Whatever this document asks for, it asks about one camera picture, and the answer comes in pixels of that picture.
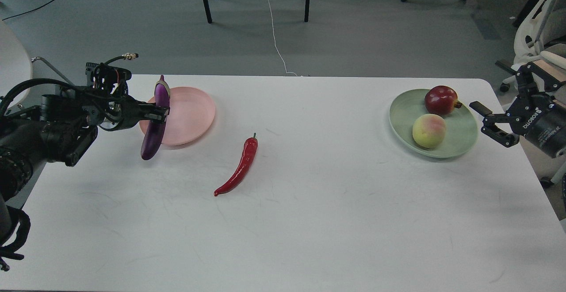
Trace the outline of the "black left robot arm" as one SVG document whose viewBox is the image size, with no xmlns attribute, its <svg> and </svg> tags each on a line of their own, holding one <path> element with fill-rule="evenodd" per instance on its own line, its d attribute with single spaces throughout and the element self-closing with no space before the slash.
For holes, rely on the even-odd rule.
<svg viewBox="0 0 566 292">
<path fill-rule="evenodd" d="M 18 195 L 40 165 L 63 162 L 75 166 L 93 144 L 99 128 L 119 131 L 147 120 L 140 155 L 151 159 L 164 138 L 170 112 L 171 92 L 161 76 L 154 86 L 154 102 L 141 102 L 129 95 L 133 76 L 112 66 L 118 60 L 133 60 L 138 54 L 123 54 L 102 63 L 87 63 L 88 84 L 77 86 L 69 80 L 34 78 L 15 85 L 1 98 L 1 270 L 8 271 L 6 259 L 22 260 L 18 250 L 30 232 L 29 216 L 22 208 L 6 203 Z M 9 104 L 21 93 L 39 85 L 56 85 L 57 94 L 45 94 L 41 104 L 8 112 Z"/>
</svg>

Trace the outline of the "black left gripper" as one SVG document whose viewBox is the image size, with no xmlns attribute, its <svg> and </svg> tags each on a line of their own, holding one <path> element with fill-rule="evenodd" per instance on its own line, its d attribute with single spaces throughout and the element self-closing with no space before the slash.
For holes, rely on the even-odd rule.
<svg viewBox="0 0 566 292">
<path fill-rule="evenodd" d="M 170 106 L 157 103 L 138 102 L 127 95 L 119 100 L 95 99 L 95 126 L 106 131 L 125 130 L 134 127 L 139 121 L 166 122 Z"/>
</svg>

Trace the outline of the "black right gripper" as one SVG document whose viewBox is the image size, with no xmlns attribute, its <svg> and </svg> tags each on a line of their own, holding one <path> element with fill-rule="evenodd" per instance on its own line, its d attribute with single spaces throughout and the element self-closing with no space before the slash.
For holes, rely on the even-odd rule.
<svg viewBox="0 0 566 292">
<path fill-rule="evenodd" d="M 518 86 L 515 80 L 517 68 L 513 69 L 506 60 L 495 64 L 512 75 L 501 83 L 501 92 L 507 92 L 511 84 Z M 480 131 L 500 145 L 507 148 L 515 146 L 520 139 L 518 135 L 521 135 L 546 155 L 552 158 L 562 156 L 566 148 L 566 109 L 550 95 L 565 87 L 565 60 L 539 59 L 527 65 L 539 90 L 549 95 L 516 96 L 511 104 L 511 115 L 493 113 L 478 101 L 471 102 L 469 107 L 483 117 Z M 497 123 L 511 124 L 513 133 L 501 130 Z"/>
</svg>

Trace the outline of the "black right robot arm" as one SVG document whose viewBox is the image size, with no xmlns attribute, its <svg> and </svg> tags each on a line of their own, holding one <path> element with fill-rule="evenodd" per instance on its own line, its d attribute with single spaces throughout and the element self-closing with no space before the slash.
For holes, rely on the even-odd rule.
<svg viewBox="0 0 566 292">
<path fill-rule="evenodd" d="M 551 158 L 565 155 L 566 110 L 551 94 L 565 85 L 565 73 L 538 60 L 520 66 L 515 79 L 518 94 L 504 113 L 469 105 L 483 117 L 480 131 L 507 148 L 522 136 Z"/>
</svg>

